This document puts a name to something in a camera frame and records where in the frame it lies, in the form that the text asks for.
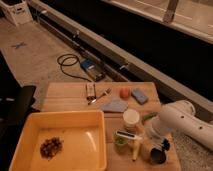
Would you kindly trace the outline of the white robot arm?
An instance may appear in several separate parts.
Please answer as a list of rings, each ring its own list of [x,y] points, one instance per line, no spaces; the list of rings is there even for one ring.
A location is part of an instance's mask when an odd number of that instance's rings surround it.
[[[150,140],[159,149],[164,138],[177,130],[213,151],[213,125],[200,120],[195,113],[194,105],[187,100],[162,105],[157,115],[144,125],[142,141]]]

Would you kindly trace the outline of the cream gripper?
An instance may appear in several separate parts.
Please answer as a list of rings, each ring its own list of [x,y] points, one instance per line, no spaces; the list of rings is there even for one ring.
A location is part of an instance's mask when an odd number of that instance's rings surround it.
[[[152,149],[157,149],[160,152],[169,151],[170,143],[166,138],[151,137],[143,134],[141,140],[141,155],[143,157],[149,157]]]

